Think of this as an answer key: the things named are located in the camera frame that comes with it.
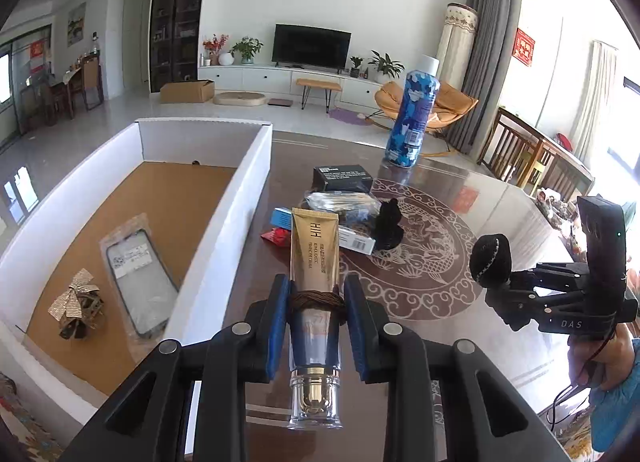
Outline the person's right hand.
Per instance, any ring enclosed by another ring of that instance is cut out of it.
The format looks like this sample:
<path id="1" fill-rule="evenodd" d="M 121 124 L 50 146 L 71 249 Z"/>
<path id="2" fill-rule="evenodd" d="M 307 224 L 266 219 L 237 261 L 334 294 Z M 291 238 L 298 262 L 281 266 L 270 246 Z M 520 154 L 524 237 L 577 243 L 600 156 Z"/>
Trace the person's right hand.
<path id="1" fill-rule="evenodd" d="M 612 390 L 623 383 L 634 367 L 632 335 L 625 323 L 616 325 L 612 338 L 603 345 L 600 341 L 587 341 L 582 336 L 570 335 L 568 344 L 568 374 L 570 382 L 586 385 L 589 375 L 585 365 L 594 361 L 604 367 L 601 390 Z"/>

